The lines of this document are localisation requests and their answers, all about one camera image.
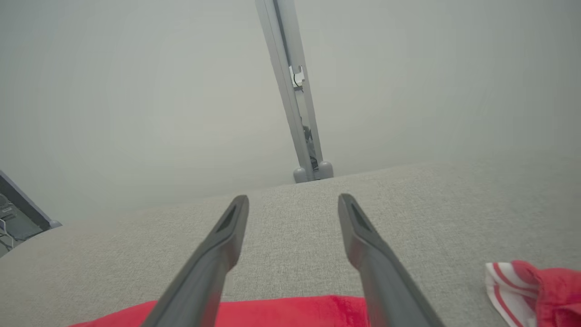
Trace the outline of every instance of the striped fabric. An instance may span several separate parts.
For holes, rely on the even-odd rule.
[[[526,262],[486,264],[486,291],[510,327],[536,327],[538,283]]]

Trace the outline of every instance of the red towel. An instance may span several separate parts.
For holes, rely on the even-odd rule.
[[[71,327],[139,327],[156,301]],[[349,296],[292,297],[222,302],[216,327],[368,327],[365,299]]]
[[[486,264],[490,301],[510,327],[581,326],[581,271],[525,261]]]

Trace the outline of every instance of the red and white striped cloth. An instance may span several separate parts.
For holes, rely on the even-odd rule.
[[[510,327],[581,326],[581,272],[525,261],[486,264],[486,291]]]

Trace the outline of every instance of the gray wall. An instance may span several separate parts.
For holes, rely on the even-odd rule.
[[[297,15],[337,175],[580,153],[578,0],[297,0]]]
[[[336,175],[578,154],[576,0],[296,0]],[[292,183],[254,3],[0,5],[0,168],[49,216]]]
[[[0,167],[71,219],[293,183],[251,1],[3,1]]]

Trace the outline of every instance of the couch cushion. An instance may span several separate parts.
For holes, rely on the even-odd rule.
[[[242,255],[222,300],[362,296],[337,196],[355,196],[448,327],[501,326],[485,262],[581,269],[581,162],[423,163],[248,191]],[[66,326],[157,299],[235,194],[68,223],[0,258],[6,326]]]

